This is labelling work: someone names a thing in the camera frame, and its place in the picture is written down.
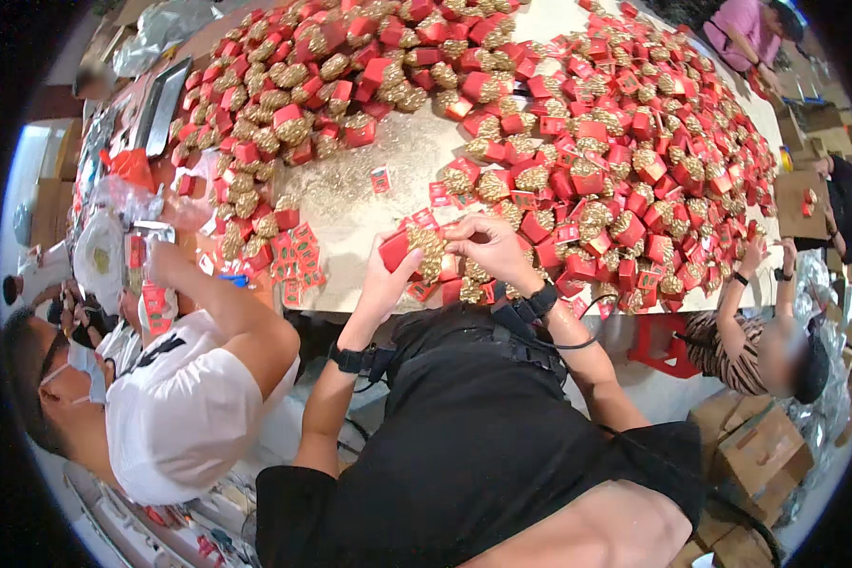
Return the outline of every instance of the smartwatch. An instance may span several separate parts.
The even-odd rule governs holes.
[[[364,369],[373,366],[373,355],[375,344],[363,351],[351,351],[350,349],[339,349],[338,342],[333,342],[328,348],[328,358],[338,364],[342,373],[360,374]]]
[[[794,275],[786,275],[782,268],[774,268],[773,277],[776,278],[777,282],[789,282],[792,280]]]
[[[748,278],[745,278],[744,276],[740,275],[740,274],[739,274],[739,273],[737,273],[737,272],[733,272],[733,273],[732,273],[732,278],[735,278],[736,280],[738,280],[739,282],[741,282],[741,283],[742,283],[742,285],[745,285],[745,286],[747,286],[747,285],[748,285]]]
[[[559,291],[556,290],[555,284],[546,280],[541,290],[529,298],[514,302],[513,306],[525,324],[532,324],[549,313],[558,299]]]

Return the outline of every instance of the metal tray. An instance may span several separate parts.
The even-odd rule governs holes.
[[[192,66],[193,58],[186,57],[151,83],[133,143],[133,148],[145,148],[149,158],[161,155],[167,146],[170,121],[176,113],[177,100]]]

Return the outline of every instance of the pink shirt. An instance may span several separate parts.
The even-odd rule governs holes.
[[[744,52],[738,49],[726,34],[719,29],[734,27],[740,34],[748,38],[754,52],[761,61],[773,65],[776,51],[780,50],[782,40],[767,27],[761,26],[761,2],[759,0],[726,0],[711,18],[712,22],[704,24],[704,33],[722,58],[739,72],[748,71],[751,62]]]

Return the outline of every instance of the hand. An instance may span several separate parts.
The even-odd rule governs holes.
[[[366,264],[366,276],[364,278],[364,289],[357,301],[357,307],[353,310],[353,316],[366,327],[375,331],[379,324],[385,322],[391,315],[394,306],[397,305],[400,296],[407,288],[407,281],[423,259],[420,249],[410,251],[404,260],[400,262],[397,270],[388,272],[379,247],[385,239],[393,233],[377,234],[373,241],[373,250],[370,252],[369,262]]]
[[[790,236],[783,237],[781,241],[773,244],[782,245],[782,271],[790,274],[795,270],[795,259],[799,257],[799,251],[795,248],[795,241]]]
[[[830,233],[835,233],[837,230],[836,217],[833,216],[833,208],[830,207],[829,200],[821,199],[820,210],[824,212],[824,218],[827,220],[827,228]]]
[[[764,253],[764,237],[754,237],[754,240],[745,247],[745,258],[738,267],[738,273],[750,279],[767,256]]]
[[[120,292],[120,298],[117,300],[117,312],[134,330],[142,329],[142,324],[139,322],[139,298],[129,288],[124,288]]]
[[[88,312],[85,311],[85,308],[81,303],[77,303],[76,307],[73,309],[73,315],[76,317],[76,321],[82,324],[82,327],[88,327],[90,322],[88,317]]]
[[[780,92],[780,78],[773,73],[773,70],[762,62],[758,65],[758,71],[761,73],[763,84],[774,93]]]
[[[543,288],[543,281],[524,256],[518,236],[504,219],[482,213],[467,215],[445,232],[446,252],[473,259],[486,272],[524,295]]]
[[[176,288],[173,282],[178,276],[191,275],[195,272],[200,272],[199,267],[183,256],[176,244],[156,238],[149,241],[148,261],[145,267],[145,274],[149,280],[165,288]]]

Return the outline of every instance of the hair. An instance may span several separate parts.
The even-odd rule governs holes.
[[[16,278],[7,276],[3,279],[3,301],[6,305],[12,305],[17,297],[19,297],[19,291],[16,290]]]
[[[32,441],[47,452],[68,457],[60,429],[44,415],[38,395],[39,373],[46,356],[41,338],[32,327],[34,310],[25,306],[3,326],[3,367],[9,377],[13,406]]]
[[[802,27],[801,20],[795,10],[786,6],[780,0],[771,0],[770,7],[780,18],[780,26],[782,26],[782,30],[789,40],[797,44],[805,38],[805,28]]]
[[[101,77],[90,65],[83,65],[79,67],[79,71],[76,72],[75,81],[72,82],[72,96],[79,97],[79,93],[81,93],[82,89],[91,83],[98,81],[100,78]]]
[[[792,370],[792,376],[795,377],[792,386],[794,396],[802,404],[816,401],[829,378],[829,356],[818,335],[816,320],[808,322],[808,332],[808,345],[802,350]]]

